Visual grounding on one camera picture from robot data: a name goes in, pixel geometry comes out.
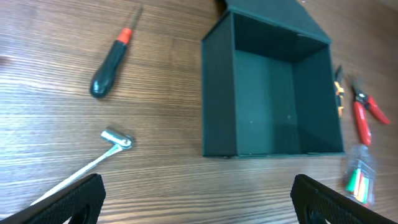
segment black screwdriver handle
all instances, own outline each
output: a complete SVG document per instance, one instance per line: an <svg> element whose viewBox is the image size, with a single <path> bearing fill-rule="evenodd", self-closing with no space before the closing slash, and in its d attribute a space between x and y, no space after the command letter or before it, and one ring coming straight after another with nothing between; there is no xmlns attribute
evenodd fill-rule
<svg viewBox="0 0 398 224"><path fill-rule="evenodd" d="M126 50L127 45L125 43L119 40L114 41L105 61L91 81L90 93L92 96L104 98L111 91Z"/></svg>

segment wire cutter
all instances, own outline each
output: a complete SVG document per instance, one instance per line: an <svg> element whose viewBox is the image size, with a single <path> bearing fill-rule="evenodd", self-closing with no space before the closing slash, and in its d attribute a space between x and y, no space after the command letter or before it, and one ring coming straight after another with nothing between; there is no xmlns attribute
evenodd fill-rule
<svg viewBox="0 0 398 224"><path fill-rule="evenodd" d="M344 109L344 89L341 87L341 81L343 80L343 68L341 65L337 68L335 72L335 90L337 102L338 102L338 116L341 118L343 116L343 109Z"/></svg>
<svg viewBox="0 0 398 224"><path fill-rule="evenodd" d="M383 124L391 124L388 117L380 110L376 101L371 95L365 94L361 89L361 80L350 77L355 92L354 114L356 125L358 127L361 142L367 146L371 145L372 136L366 120L365 109L369 110L373 116Z"/></svg>

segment dark green box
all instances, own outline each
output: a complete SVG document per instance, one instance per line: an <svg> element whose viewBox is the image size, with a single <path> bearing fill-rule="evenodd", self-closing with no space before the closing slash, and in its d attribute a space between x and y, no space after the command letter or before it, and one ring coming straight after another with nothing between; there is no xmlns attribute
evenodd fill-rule
<svg viewBox="0 0 398 224"><path fill-rule="evenodd" d="M294 0L230 0L202 40L204 156L344 152L330 39Z"/></svg>

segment red pliers handle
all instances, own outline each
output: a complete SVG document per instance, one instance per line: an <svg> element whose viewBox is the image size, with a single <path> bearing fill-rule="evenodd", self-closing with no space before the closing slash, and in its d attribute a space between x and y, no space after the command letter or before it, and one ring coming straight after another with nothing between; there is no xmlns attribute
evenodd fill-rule
<svg viewBox="0 0 398 224"><path fill-rule="evenodd" d="M368 96L369 111L383 124L391 124L390 119L380 110L372 96Z"/></svg>
<svg viewBox="0 0 398 224"><path fill-rule="evenodd" d="M368 96L368 102L366 102L368 110L373 116L383 124L391 124L387 116L380 110L372 96ZM361 142L367 146L372 143L372 135L369 130L368 121L366 120L365 107L358 101L354 102L354 113L356 118L356 125L358 127L359 136Z"/></svg>
<svg viewBox="0 0 398 224"><path fill-rule="evenodd" d="M360 102L354 102L354 114L361 142L370 146L372 143L372 134L366 120L365 107Z"/></svg>

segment plastic bag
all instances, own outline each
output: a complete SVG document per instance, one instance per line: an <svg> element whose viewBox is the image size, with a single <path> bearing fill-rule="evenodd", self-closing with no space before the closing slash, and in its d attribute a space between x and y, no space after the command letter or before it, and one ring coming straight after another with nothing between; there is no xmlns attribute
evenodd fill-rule
<svg viewBox="0 0 398 224"><path fill-rule="evenodd" d="M376 163L365 145L352 147L347 159L345 182L348 197L370 207L374 203Z"/></svg>

